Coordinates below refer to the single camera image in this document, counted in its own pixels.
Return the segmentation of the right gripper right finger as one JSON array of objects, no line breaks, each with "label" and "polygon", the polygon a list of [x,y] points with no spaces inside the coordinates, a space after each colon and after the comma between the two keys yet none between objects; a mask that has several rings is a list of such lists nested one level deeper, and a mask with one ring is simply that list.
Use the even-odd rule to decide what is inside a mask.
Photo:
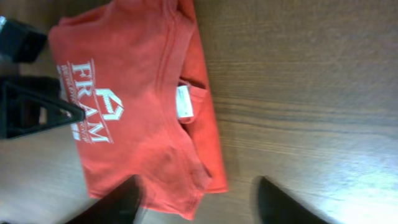
[{"label": "right gripper right finger", "polygon": [[266,177],[259,178],[257,209],[265,224],[327,224]]}]

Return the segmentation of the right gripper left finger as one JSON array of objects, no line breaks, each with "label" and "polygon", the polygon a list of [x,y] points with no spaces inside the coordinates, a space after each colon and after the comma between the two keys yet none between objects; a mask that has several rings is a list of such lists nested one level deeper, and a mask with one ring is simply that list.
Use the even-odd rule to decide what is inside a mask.
[{"label": "right gripper left finger", "polygon": [[66,224],[133,224],[141,202],[140,185],[132,175]]}]

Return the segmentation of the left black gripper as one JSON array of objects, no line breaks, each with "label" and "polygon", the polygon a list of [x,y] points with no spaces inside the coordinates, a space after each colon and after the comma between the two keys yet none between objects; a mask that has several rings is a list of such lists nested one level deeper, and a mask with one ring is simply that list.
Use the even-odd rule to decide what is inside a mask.
[{"label": "left black gripper", "polygon": [[[1,56],[32,63],[47,36],[34,26],[1,16]],[[85,111],[61,99],[60,81],[50,77],[1,77],[1,139],[15,139],[85,119]]]}]

